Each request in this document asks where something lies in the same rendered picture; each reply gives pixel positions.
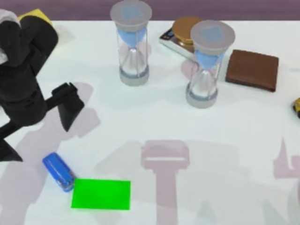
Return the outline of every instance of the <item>white surface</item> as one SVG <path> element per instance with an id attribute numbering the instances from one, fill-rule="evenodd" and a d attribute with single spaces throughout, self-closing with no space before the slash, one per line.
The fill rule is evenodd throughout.
<path id="1" fill-rule="evenodd" d="M 63 141 L 58 153 L 81 177 L 131 179 L 133 193 L 147 196 L 148 201 L 137 197 L 132 209 L 122 213 L 71 210 L 72 195 L 63 193 L 48 176 L 39 198 L 28 208 L 24 225 L 155 225 L 155 176 L 140 167 L 139 156 L 139 146 L 152 139 L 183 140 L 190 150 L 191 165 L 177 176 L 179 225 L 204 224 L 197 215 L 205 202 L 210 203 L 216 217 L 212 225 L 271 225 L 265 223 L 264 201 L 269 201 L 287 224 L 299 225 L 299 220 L 290 221 L 287 210 L 297 179 L 276 180 L 273 160 L 282 138 L 288 157 L 299 154 L 300 121 L 291 103 L 300 96 L 300 22 L 227 23 L 234 28 L 236 41 L 225 55 L 219 96 L 212 108 L 199 110 L 185 101 L 188 80 L 180 70 L 185 59 L 158 42 L 172 22 L 149 23 L 150 80 L 138 88 L 120 82 L 112 22 L 55 22 L 60 44 L 38 75 L 43 93 L 49 97 L 51 90 L 64 82 L 88 83 L 94 92 L 87 106 L 94 108 L 101 120 L 101 125 L 85 137 Z M 278 56 L 277 91 L 226 83 L 232 49 Z M 5 121 L 2 112 L 0 122 Z M 24 128 L 7 141 L 16 147 L 28 131 L 40 127 Z M 111 155 L 118 149 L 123 152 Z M 102 160 L 110 164 L 96 172 Z M 7 168 L 8 163 L 0 164 L 0 177 Z M 116 172 L 126 169 L 129 171 L 123 177 Z"/>

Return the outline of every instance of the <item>hourglass base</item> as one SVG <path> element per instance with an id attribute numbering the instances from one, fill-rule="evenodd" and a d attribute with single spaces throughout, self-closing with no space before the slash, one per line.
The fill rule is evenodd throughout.
<path id="1" fill-rule="evenodd" d="M 213 93 L 209 97 L 200 97 L 191 92 L 189 86 L 190 84 L 187 86 L 186 89 L 186 99 L 191 106 L 196 107 L 198 109 L 205 109 L 214 105 L 214 103 L 217 100 L 218 90 L 216 90 L 215 93 Z"/>
<path id="2" fill-rule="evenodd" d="M 143 72 L 136 75 L 126 73 L 120 67 L 120 79 L 124 84 L 128 86 L 131 87 L 141 86 L 145 84 L 149 79 L 149 66 L 147 66 Z"/>

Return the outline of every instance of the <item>purple wall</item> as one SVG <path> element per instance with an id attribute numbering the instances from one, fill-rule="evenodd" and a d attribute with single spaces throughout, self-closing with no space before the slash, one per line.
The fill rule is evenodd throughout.
<path id="1" fill-rule="evenodd" d="M 42 9 L 53 20 L 109 20 L 119 0 L 0 0 L 17 14 Z M 215 20 L 299 20 L 300 0 L 144 0 L 153 7 L 153 20 L 196 15 Z"/>

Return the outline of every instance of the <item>brown wallet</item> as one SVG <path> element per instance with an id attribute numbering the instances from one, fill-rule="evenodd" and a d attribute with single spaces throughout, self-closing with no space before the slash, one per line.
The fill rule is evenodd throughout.
<path id="1" fill-rule="evenodd" d="M 225 80 L 275 92 L 278 63 L 278 57 L 233 50 Z"/>

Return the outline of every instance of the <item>white table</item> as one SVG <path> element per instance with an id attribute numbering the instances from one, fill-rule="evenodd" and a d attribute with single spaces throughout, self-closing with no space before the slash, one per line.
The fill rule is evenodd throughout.
<path id="1" fill-rule="evenodd" d="M 190 165 L 176 177 L 178 225 L 300 224 L 297 177 L 273 175 L 283 140 L 289 164 L 300 151 L 300 121 L 291 110 L 300 96 L 300 22 L 228 22 L 236 41 L 221 68 L 217 102 L 205 110 L 185 100 L 185 59 L 158 43 L 172 22 L 149 23 L 150 80 L 136 88 L 120 82 L 112 22 L 54 24 L 60 43 L 38 75 L 43 93 L 86 83 L 77 86 L 89 100 L 69 134 L 54 110 L 7 138 L 24 163 L 0 163 L 1 225 L 156 225 L 156 176 L 141 166 L 148 140 L 181 140 L 189 149 Z M 277 91 L 226 83 L 232 49 L 278 56 Z M 72 194 L 41 164 L 53 151 L 79 177 L 131 180 L 131 210 L 71 209 Z"/>

